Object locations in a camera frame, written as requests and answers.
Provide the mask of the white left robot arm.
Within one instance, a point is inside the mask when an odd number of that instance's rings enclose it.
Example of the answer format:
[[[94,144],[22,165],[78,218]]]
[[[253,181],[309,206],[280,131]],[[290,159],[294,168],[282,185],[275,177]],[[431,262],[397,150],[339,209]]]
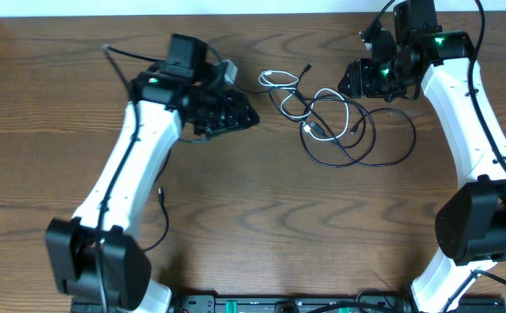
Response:
[[[168,56],[124,79],[123,126],[100,177],[68,220],[51,220],[45,243],[59,292],[95,312],[166,312],[171,289],[151,275],[140,247],[143,210],[170,152],[190,125],[196,143],[246,130],[260,118],[235,86],[236,66],[214,48],[175,34]]]

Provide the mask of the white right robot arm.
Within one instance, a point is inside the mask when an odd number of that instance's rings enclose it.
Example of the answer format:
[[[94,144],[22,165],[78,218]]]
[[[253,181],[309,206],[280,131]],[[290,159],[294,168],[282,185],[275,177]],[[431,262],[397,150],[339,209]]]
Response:
[[[417,312],[457,309],[463,294],[506,261],[506,137],[483,87],[480,41],[444,31],[430,0],[388,3],[393,30],[379,20],[360,37],[370,57],[351,63],[338,89],[351,98],[426,97],[456,167],[457,193],[438,211],[438,249],[410,285]]]

